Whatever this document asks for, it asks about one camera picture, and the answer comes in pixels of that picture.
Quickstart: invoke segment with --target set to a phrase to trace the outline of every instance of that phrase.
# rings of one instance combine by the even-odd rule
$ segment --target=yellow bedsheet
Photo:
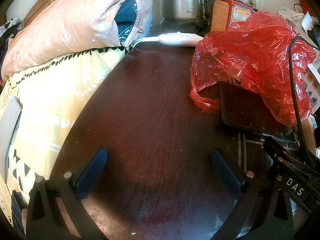
[[[0,95],[0,119],[12,97],[22,106],[9,150],[7,184],[0,176],[0,205],[10,223],[12,190],[29,202],[37,176],[49,178],[78,115],[129,48],[92,49],[56,57],[11,76]]]

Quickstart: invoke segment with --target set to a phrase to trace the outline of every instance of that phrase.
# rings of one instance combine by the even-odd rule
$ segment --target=blue fabric
[[[85,199],[89,196],[95,182],[107,163],[107,152],[100,148],[93,157],[90,164],[85,168],[83,174],[76,182],[75,197],[78,200]]]
[[[144,33],[140,35],[139,39],[147,37],[149,35],[151,25],[152,25],[152,20],[153,20],[153,14],[151,12],[151,14],[146,22],[146,26],[144,27]]]
[[[12,210],[12,224],[13,229],[21,237],[21,240],[25,240],[24,229],[22,225],[22,210],[27,208],[24,204],[21,193],[12,191],[11,195],[11,210]]]
[[[138,9],[136,0],[125,0],[115,17],[121,46],[123,46],[133,29],[137,13]]]

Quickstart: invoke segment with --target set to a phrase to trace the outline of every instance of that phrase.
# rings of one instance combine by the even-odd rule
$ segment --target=white jar
[[[174,18],[178,21],[194,21],[198,16],[198,0],[173,0]]]

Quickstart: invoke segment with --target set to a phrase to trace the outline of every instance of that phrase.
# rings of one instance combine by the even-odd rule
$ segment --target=white power cord
[[[141,42],[159,42],[168,46],[195,47],[203,37],[193,33],[165,33],[157,37],[146,37],[136,40],[133,48]]]

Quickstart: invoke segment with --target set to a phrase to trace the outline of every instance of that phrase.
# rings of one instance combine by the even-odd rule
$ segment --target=red plastic bag
[[[281,16],[255,12],[245,22],[225,32],[213,31],[196,46],[190,67],[190,97],[203,112],[220,108],[219,99],[198,92],[219,81],[235,77],[248,90],[260,94],[274,118],[287,126],[297,124],[289,74],[289,44],[297,33]],[[311,114],[311,103],[302,87],[303,73],[316,52],[298,40],[292,48],[293,73],[301,120]]]

